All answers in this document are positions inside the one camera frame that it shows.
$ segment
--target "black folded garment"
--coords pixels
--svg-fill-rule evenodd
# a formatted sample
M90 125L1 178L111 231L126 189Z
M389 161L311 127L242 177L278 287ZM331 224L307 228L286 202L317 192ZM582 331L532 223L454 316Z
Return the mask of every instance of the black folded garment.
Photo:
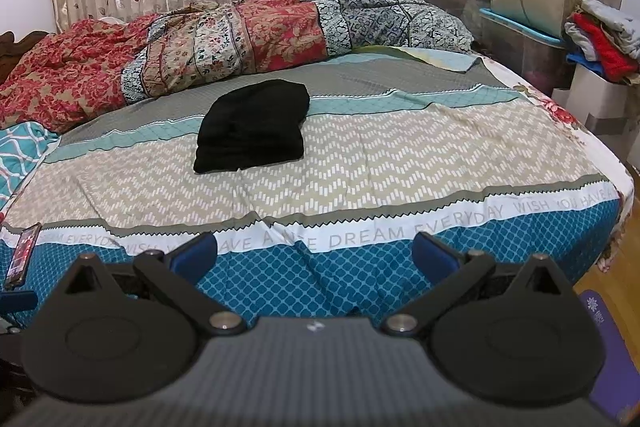
M302 84L276 78L228 92L202 120L193 170L230 171L298 160L309 109Z

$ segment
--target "purple yoga mat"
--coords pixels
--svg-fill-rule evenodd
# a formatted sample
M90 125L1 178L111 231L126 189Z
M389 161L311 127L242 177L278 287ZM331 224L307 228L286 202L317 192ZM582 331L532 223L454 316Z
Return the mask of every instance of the purple yoga mat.
M620 421L640 402L640 374L602 297L586 290L579 298L600 330L607 354L590 398L607 415Z

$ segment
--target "brown wooden headboard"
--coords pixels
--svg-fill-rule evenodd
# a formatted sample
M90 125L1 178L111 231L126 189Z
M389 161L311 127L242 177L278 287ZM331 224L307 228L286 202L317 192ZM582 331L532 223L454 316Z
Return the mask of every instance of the brown wooden headboard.
M20 42L15 42L13 32L0 35L0 84L4 83L22 56L47 34L47 32L31 32Z

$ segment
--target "blue lid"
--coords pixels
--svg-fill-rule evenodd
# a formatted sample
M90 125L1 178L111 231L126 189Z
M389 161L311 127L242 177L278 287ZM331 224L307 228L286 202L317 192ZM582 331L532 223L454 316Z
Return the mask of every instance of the blue lid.
M539 31L534 30L533 28L529 28L528 26L524 26L519 22L512 21L511 19L507 19L507 17L503 17L502 15L498 15L497 13L492 12L487 8L480 9L480 16L486 19L492 20L495 23L501 24L502 26L507 26L507 28L514 30L525 37L530 39L534 39L536 42L540 42L541 44L546 44L547 46L553 46L554 48L562 48L565 49L564 41L560 39L556 39L550 35L546 35L544 33L540 33Z

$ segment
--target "wooden floor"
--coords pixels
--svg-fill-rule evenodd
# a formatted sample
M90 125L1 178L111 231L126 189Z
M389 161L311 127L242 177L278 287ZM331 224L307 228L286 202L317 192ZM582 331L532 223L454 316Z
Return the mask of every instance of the wooden floor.
M640 194L639 189L640 182L636 180L636 194ZM621 250L607 273L592 266L574 287L577 293L590 289L602 296L640 371L640 200L637 197Z

